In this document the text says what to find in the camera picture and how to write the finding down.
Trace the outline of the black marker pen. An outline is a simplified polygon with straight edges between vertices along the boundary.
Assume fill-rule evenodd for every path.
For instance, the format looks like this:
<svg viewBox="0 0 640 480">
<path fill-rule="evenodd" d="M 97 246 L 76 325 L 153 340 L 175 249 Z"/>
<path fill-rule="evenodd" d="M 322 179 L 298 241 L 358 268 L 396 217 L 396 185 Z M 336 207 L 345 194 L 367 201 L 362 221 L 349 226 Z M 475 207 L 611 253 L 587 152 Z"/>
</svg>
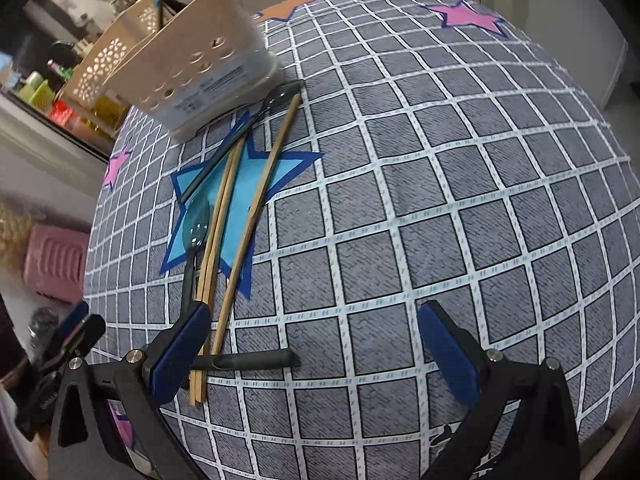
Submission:
<svg viewBox="0 0 640 480">
<path fill-rule="evenodd" d="M 252 370 L 278 370 L 299 366 L 299 358 L 289 348 L 258 352 L 216 354 L 197 356 L 191 364 L 192 370 L 214 372 L 251 372 Z"/>
</svg>

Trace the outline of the pink star sticker right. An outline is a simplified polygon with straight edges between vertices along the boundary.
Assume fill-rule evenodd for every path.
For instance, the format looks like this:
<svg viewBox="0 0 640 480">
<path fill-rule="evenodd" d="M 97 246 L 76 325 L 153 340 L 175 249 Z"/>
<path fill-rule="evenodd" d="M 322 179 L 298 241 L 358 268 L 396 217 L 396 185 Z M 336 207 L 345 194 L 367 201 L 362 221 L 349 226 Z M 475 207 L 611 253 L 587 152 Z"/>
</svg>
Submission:
<svg viewBox="0 0 640 480">
<path fill-rule="evenodd" d="M 442 28 L 473 26 L 491 35 L 509 38 L 502 25 L 506 22 L 497 14 L 480 12 L 464 0 L 455 4 L 430 4 L 425 6 L 440 17 Z"/>
</svg>

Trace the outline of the orange star sticker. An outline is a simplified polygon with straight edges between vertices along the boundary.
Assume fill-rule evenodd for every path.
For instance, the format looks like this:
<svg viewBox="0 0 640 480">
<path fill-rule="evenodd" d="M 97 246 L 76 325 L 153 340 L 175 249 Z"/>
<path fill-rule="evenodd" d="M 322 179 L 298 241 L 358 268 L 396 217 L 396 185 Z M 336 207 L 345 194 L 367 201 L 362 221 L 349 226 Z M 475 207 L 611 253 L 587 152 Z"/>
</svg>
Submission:
<svg viewBox="0 0 640 480">
<path fill-rule="evenodd" d="M 254 16 L 256 24 L 264 21 L 275 20 L 277 22 L 286 23 L 295 10 L 306 3 L 312 3 L 317 0 L 283 0 L 274 4 L 267 9 L 257 12 Z"/>
</svg>

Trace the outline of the blue star sticker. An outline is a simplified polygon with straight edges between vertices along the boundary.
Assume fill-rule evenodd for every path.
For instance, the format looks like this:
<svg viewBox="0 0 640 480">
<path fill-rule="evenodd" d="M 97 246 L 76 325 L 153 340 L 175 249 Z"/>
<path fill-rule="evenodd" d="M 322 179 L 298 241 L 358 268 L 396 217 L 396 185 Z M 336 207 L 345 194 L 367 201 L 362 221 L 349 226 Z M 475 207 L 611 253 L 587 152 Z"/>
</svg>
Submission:
<svg viewBox="0 0 640 480">
<path fill-rule="evenodd" d="M 248 122 L 249 117 L 250 113 L 244 112 L 224 137 L 224 140 L 227 141 L 230 139 L 231 133 L 236 133 L 236 130 L 240 130 L 240 126 L 244 126 Z M 236 252 L 238 251 L 247 222 L 248 211 L 250 210 L 256 186 L 262 177 L 262 170 L 264 170 L 269 154 L 269 152 L 258 151 L 258 149 L 255 148 L 252 134 L 250 134 L 250 137 L 246 139 L 244 144 L 229 207 L 226 229 L 224 230 L 224 238 L 221 243 L 219 270 L 221 270 L 226 278 L 230 278 L 232 264 L 234 263 Z M 269 202 L 273 196 L 283 190 L 288 182 L 291 182 L 308 167 L 312 166 L 314 162 L 323 155 L 321 152 L 281 152 L 277 165 L 273 168 L 270 185 L 262 201 L 262 205 Z M 221 162 L 220 165 L 214 169 L 205 183 L 205 191 L 203 191 L 203 193 L 208 198 L 210 208 L 213 208 L 216 202 L 226 158 L 227 156 L 224 158 L 224 162 Z M 186 187 L 195 179 L 204 166 L 205 162 L 199 162 L 198 164 L 177 170 L 170 175 L 177 200 L 183 196 L 184 192 L 186 192 Z M 189 207 L 191 202 L 192 196 L 186 204 L 178 202 L 179 217 L 176 226 L 172 230 L 171 239 L 168 243 L 160 270 L 158 271 L 160 274 L 168 272 L 180 263 L 186 262 L 186 252 L 182 244 L 182 226 L 184 216 L 186 215 L 186 208 Z M 255 234 L 253 234 L 250 239 L 250 246 L 248 246 L 247 249 L 238 284 L 238 292 L 246 299 L 250 299 L 250 291 L 252 290 L 252 260 L 254 249 Z"/>
</svg>

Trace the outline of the beige plastic basket rack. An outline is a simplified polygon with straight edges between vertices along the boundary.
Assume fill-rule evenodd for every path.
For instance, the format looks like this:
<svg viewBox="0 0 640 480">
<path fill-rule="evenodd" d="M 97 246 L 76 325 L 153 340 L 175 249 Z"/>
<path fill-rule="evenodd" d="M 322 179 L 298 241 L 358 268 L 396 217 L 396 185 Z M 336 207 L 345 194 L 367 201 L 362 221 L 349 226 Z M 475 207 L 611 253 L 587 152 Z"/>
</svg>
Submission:
<svg viewBox="0 0 640 480">
<path fill-rule="evenodd" d="M 96 105 L 106 87 L 105 81 L 124 62 L 127 55 L 157 32 L 154 0 L 138 0 L 119 14 L 94 43 L 61 90 L 60 98 L 87 110 Z"/>
</svg>

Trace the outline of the pink star sticker left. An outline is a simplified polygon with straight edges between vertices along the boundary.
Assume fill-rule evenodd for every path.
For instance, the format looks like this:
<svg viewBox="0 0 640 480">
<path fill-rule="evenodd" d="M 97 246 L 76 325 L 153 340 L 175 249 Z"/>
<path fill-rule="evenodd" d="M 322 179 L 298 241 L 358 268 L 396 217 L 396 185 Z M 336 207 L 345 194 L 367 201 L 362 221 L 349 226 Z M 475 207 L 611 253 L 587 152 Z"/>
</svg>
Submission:
<svg viewBox="0 0 640 480">
<path fill-rule="evenodd" d="M 102 188 L 107 188 L 110 192 L 114 191 L 114 187 L 122 169 L 132 153 L 130 146 L 125 146 L 122 150 L 113 154 L 107 162 L 105 174 L 103 177 Z"/>
</svg>

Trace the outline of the clear plastic spoon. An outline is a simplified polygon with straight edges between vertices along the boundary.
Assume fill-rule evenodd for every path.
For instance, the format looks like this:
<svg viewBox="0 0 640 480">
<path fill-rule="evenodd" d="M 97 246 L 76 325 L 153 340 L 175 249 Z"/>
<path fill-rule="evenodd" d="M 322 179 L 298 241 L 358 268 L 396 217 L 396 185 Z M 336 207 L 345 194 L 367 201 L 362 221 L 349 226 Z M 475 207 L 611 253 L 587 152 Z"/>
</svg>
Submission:
<svg viewBox="0 0 640 480">
<path fill-rule="evenodd" d="M 207 196 L 202 193 L 194 194 L 192 202 L 186 208 L 182 226 L 186 265 L 182 280 L 181 313 L 189 309 L 192 301 L 196 256 L 202 244 L 206 242 L 209 219 L 210 206 Z"/>
</svg>

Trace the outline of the beige utensil holder caddy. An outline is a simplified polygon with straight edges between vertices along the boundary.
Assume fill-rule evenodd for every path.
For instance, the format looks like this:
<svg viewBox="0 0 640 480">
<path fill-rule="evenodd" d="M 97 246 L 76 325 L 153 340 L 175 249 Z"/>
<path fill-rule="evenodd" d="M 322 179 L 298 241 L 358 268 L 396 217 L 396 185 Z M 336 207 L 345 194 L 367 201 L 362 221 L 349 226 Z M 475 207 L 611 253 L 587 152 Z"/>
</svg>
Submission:
<svg viewBox="0 0 640 480">
<path fill-rule="evenodd" d="M 261 100 L 282 79 L 241 0 L 193 0 L 139 42 L 105 85 L 159 122 L 172 142 L 184 143 L 212 120 Z"/>
</svg>

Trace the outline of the grey checked tablecloth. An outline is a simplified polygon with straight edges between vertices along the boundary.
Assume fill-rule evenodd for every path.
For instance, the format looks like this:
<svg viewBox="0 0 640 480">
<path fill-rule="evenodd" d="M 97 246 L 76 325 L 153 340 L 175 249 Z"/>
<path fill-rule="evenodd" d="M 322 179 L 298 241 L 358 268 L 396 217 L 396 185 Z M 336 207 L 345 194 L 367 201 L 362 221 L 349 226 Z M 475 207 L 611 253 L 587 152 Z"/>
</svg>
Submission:
<svg viewBox="0 0 640 480">
<path fill-rule="evenodd" d="M 213 479 L 416 479 L 465 414 L 422 344 L 436 300 L 484 347 L 557 359 L 585 439 L 639 388 L 639 182 L 588 94 L 507 20 L 317 0 L 258 23 L 303 102 L 283 151 L 324 155 L 262 207 L 224 350 L 168 425 Z M 480 12 L 492 13 L 472 0 Z"/>
</svg>

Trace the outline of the bag of nuts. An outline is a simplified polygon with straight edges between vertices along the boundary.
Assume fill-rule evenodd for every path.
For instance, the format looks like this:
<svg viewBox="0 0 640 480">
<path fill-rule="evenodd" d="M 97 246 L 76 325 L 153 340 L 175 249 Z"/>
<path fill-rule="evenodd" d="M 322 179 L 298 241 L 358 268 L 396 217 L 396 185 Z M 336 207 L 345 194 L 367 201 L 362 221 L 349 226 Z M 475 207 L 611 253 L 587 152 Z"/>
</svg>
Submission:
<svg viewBox="0 0 640 480">
<path fill-rule="evenodd" d="M 2 198 L 0 204 L 1 266 L 14 276 L 23 273 L 30 234 L 42 219 L 40 212 L 28 203 Z"/>
</svg>

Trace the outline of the pink plastic stool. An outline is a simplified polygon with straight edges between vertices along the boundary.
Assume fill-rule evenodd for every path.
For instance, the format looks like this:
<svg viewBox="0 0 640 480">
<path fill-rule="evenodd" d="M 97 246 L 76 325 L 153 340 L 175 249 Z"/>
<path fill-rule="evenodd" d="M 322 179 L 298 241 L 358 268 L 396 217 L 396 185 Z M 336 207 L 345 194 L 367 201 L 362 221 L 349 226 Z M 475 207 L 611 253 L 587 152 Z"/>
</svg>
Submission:
<svg viewBox="0 0 640 480">
<path fill-rule="evenodd" d="M 23 280 L 36 294 L 74 304 L 84 296 L 89 235 L 37 223 L 30 232 Z"/>
</svg>

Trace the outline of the pink star sticker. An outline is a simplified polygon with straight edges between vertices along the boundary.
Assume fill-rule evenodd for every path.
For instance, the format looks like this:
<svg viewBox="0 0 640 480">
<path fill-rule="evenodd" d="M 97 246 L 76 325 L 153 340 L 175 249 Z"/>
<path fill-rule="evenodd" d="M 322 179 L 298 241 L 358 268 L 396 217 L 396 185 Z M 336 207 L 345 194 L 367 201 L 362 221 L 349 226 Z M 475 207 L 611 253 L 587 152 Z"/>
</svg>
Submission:
<svg viewBox="0 0 640 480">
<path fill-rule="evenodd" d="M 107 162 L 105 174 L 103 177 L 102 188 L 107 188 L 110 192 L 114 191 L 114 187 L 122 169 L 132 153 L 130 146 L 125 146 L 122 150 L 113 154 Z"/>
<path fill-rule="evenodd" d="M 480 12 L 464 0 L 455 4 L 430 4 L 425 6 L 440 17 L 442 28 L 473 26 L 491 35 L 509 38 L 502 25 L 506 22 L 497 14 Z"/>
</svg>

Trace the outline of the wooden chopstick single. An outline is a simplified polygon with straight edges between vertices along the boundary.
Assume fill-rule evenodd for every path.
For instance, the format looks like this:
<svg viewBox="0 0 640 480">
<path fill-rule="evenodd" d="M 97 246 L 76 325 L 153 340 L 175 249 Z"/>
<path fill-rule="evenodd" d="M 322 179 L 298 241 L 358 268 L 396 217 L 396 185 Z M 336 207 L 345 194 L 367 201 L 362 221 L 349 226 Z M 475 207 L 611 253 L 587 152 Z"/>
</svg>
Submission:
<svg viewBox="0 0 640 480">
<path fill-rule="evenodd" d="M 219 354 L 224 346 L 224 335 L 226 334 L 232 304 L 235 300 L 236 289 L 238 288 L 243 262 L 248 246 L 250 246 L 250 239 L 254 234 L 260 215 L 262 214 L 262 201 L 264 200 L 269 188 L 273 168 L 277 165 L 280 151 L 282 150 L 284 141 L 288 136 L 292 123 L 294 122 L 295 115 L 300 104 L 302 104 L 302 92 L 298 90 L 292 97 L 290 104 L 288 104 L 288 109 L 286 110 L 283 122 L 280 125 L 278 135 L 273 143 L 264 170 L 262 170 L 262 177 L 256 186 L 253 201 L 250 205 L 250 210 L 248 211 L 243 236 L 239 244 L 238 253 L 236 254 L 235 263 L 232 268 L 230 278 L 228 279 L 226 293 L 224 294 L 224 301 L 222 302 L 218 323 L 216 325 L 215 335 L 213 336 L 212 344 L 210 345 L 210 354 L 212 356 Z"/>
</svg>

